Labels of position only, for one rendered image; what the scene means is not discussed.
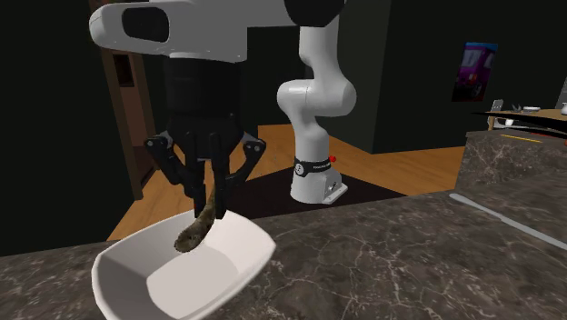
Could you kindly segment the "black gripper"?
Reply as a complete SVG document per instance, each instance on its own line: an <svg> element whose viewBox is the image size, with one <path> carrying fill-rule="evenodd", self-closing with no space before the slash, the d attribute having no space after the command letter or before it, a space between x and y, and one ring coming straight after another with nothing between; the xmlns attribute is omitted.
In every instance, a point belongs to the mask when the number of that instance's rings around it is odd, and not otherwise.
<svg viewBox="0 0 567 320"><path fill-rule="evenodd" d="M164 60L170 120L167 131L146 138L144 146L169 183L181 185L184 194L194 201L195 218L206 204L204 161L190 160L189 165L184 164L174 150L175 144L197 158L211 157L218 219L224 218L227 197L247 180L266 149L264 140L245 135L244 163L230 173L229 154L244 135L240 124L240 80L238 63L193 58Z"/></svg>

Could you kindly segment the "brown curved object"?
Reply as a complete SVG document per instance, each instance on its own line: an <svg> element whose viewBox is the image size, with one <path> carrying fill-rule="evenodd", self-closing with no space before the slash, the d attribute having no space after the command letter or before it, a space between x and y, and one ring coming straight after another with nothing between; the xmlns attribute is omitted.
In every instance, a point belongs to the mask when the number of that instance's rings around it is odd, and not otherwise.
<svg viewBox="0 0 567 320"><path fill-rule="evenodd" d="M199 211L194 221L179 233L174 241L174 249L180 253L193 251L203 242L216 219L216 189L213 188L203 209Z"/></svg>

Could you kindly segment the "dark robot stand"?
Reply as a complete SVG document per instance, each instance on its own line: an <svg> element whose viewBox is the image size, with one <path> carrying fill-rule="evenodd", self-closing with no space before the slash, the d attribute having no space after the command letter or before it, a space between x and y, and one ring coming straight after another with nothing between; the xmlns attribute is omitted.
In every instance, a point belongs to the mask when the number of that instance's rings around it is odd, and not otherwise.
<svg viewBox="0 0 567 320"><path fill-rule="evenodd" d="M248 180L232 191L227 198L226 207L238 215L255 219L404 196L393 190L344 175L343 182L348 186L348 190L332 204L304 204L290 196L291 182L292 168Z"/></svg>

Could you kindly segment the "brown wooden door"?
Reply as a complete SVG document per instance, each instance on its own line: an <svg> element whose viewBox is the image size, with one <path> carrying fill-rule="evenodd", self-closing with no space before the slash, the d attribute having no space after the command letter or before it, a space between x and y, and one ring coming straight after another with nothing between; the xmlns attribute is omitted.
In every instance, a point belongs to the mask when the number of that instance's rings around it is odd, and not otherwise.
<svg viewBox="0 0 567 320"><path fill-rule="evenodd" d="M140 200L154 172L154 161L144 148L145 138L155 133L144 61L135 53L105 48L100 52L127 174L134 199Z"/></svg>

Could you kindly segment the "white square bowl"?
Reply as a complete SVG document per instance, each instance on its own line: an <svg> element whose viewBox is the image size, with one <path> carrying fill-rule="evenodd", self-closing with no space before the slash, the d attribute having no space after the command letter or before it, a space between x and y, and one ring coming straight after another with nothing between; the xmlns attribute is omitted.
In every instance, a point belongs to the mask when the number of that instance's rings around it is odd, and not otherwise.
<svg viewBox="0 0 567 320"><path fill-rule="evenodd" d="M194 221L172 216L106 248L94 260L92 289L105 320L202 320L241 292L269 262L276 244L232 211L189 253L174 249Z"/></svg>

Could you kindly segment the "silver knife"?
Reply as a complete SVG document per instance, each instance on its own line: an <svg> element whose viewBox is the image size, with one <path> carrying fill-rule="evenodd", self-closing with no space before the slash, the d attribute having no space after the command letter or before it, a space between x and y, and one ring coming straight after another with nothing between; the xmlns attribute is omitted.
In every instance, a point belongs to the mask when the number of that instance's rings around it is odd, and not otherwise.
<svg viewBox="0 0 567 320"><path fill-rule="evenodd" d="M480 204L474 202L473 200L471 200L471 199L469 199L469 198L467 198L463 195L459 195L459 194L456 194L456 193L450 193L449 197L451 199L457 201L457 202L460 202L462 204L465 204L465 205L471 206L473 208L476 208L478 210L481 210L488 215L492 215L492 216L498 218L501 222L503 222L503 223L505 223L505 224L507 224L507 225L519 230L519 231L522 231L527 235L531 235L531 236L533 236L533 237L535 237L539 240L542 240L543 242L545 242L549 245L553 245L555 247L560 248L561 250L567 251L567 244L564 243L563 241L560 241L560 240L558 240L554 237L551 237L547 234L544 234L540 231L537 231L533 228L530 228L527 225L523 225L523 224L521 224L521 223L519 223L515 220L512 220L511 218L509 218L505 215L502 215L502 214L500 214L496 211L493 211L492 209L489 209L488 207L480 205Z"/></svg>

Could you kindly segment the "yellow thin stick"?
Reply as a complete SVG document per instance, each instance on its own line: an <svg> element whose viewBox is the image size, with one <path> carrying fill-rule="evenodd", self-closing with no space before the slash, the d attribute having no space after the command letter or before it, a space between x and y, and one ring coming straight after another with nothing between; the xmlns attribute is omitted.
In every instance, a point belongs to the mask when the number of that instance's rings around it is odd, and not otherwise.
<svg viewBox="0 0 567 320"><path fill-rule="evenodd" d="M515 139L515 140L520 140L520 141L531 142L531 143L537 143L537 144L541 144L541 143L542 143L541 140L536 140L536 139L531 139L531 138L526 138L526 137L521 137L521 136L516 136L516 135L504 135L504 134L500 134L500 136L506 137L506 138Z"/></svg>

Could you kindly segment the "wooden desk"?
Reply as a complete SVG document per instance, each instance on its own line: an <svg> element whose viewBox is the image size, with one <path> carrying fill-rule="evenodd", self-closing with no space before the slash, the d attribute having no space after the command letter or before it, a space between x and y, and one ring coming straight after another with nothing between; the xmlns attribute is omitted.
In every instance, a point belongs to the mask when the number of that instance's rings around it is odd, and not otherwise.
<svg viewBox="0 0 567 320"><path fill-rule="evenodd" d="M485 113L493 128L539 128L567 133L567 115L561 109L512 105L511 110L503 110L503 103L502 99L494 100L491 110Z"/></svg>

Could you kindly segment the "purple wall picture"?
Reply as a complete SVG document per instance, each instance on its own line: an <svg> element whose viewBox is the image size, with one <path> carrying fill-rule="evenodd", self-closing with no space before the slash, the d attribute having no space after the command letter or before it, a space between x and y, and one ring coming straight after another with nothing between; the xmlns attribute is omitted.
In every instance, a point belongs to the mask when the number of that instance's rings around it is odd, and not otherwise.
<svg viewBox="0 0 567 320"><path fill-rule="evenodd" d="M453 87L453 102L483 100L497 50L497 44L479 42L464 44L462 61Z"/></svg>

